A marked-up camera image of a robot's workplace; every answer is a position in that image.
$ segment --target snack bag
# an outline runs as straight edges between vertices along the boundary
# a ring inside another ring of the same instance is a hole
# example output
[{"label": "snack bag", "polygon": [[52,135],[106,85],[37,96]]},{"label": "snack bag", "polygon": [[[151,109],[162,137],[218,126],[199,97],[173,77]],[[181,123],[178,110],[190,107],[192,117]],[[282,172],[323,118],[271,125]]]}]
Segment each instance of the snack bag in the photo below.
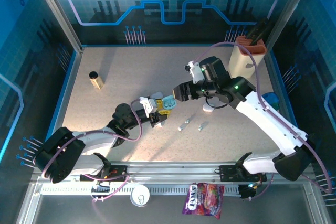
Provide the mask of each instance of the snack bag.
[{"label": "snack bag", "polygon": [[189,187],[182,214],[215,216],[220,219],[223,194],[224,185],[192,184]]}]

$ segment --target small bottle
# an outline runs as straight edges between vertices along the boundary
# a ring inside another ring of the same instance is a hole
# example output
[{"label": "small bottle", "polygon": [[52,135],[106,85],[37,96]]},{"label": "small bottle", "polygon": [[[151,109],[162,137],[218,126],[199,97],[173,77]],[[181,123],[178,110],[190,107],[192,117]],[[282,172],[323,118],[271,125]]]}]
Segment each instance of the small bottle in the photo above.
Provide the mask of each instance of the small bottle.
[{"label": "small bottle", "polygon": [[90,72],[89,77],[90,77],[90,81],[97,89],[101,89],[103,87],[104,83],[102,79],[100,78],[100,76],[98,76],[97,72],[95,71]]}]

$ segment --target speckled surface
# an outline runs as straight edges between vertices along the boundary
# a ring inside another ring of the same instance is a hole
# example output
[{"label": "speckled surface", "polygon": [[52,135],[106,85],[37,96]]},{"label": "speckled surface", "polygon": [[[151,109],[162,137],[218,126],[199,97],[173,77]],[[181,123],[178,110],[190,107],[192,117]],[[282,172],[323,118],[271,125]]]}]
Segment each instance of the speckled surface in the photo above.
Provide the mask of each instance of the speckled surface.
[{"label": "speckled surface", "polygon": [[[110,47],[86,48],[80,63],[63,125],[73,131],[99,129],[111,120],[116,106],[157,91],[172,89],[191,80],[184,66],[206,47]],[[227,68],[232,48],[214,48],[207,56],[221,58]],[[89,72],[96,71],[105,85],[94,88]],[[259,66],[262,93],[272,91],[264,61]],[[255,75],[251,77],[255,85]],[[231,107],[206,113],[204,99],[179,102],[162,128],[143,126],[142,138],[113,148],[111,161],[221,162],[236,161],[246,152],[277,149],[270,138],[250,119]],[[177,128],[187,118],[190,124]],[[198,126],[206,124],[199,132]],[[130,131],[138,135],[138,128]]]}]

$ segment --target white cap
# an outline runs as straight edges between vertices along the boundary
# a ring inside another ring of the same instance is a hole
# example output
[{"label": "white cap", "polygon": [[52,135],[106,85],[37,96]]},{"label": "white cap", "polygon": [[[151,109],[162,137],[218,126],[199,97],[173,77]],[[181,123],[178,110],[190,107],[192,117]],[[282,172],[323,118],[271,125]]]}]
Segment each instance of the white cap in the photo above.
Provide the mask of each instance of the white cap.
[{"label": "white cap", "polygon": [[147,187],[143,185],[135,186],[131,192],[131,202],[137,207],[144,207],[150,198],[150,192]]}]

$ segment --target can lid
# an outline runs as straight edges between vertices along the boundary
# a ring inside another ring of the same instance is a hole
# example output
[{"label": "can lid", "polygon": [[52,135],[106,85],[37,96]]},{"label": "can lid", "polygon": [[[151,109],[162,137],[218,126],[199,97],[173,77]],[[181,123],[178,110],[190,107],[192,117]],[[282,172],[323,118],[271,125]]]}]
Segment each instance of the can lid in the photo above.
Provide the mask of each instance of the can lid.
[{"label": "can lid", "polygon": [[131,201],[136,206],[144,206],[150,198],[149,189],[143,185],[136,186],[131,193]]},{"label": "can lid", "polygon": [[98,78],[98,74],[97,74],[97,72],[92,71],[92,72],[89,73],[89,77],[90,77],[90,79],[96,79],[96,78]]}]

